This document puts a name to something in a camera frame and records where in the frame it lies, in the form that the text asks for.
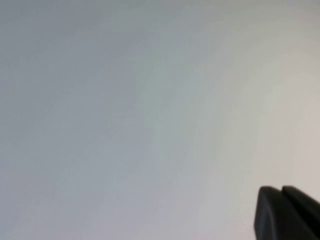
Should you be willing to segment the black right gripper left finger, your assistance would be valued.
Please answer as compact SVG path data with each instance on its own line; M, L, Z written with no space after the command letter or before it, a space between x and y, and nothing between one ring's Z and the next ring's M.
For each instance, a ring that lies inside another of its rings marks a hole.
M257 240L318 240L320 225L309 225L283 194L282 189L259 189L254 218Z

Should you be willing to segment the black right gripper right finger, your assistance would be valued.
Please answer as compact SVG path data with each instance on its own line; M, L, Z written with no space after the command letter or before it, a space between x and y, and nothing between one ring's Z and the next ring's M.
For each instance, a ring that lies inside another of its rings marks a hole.
M320 224L320 203L294 186L283 186L282 193L309 225Z

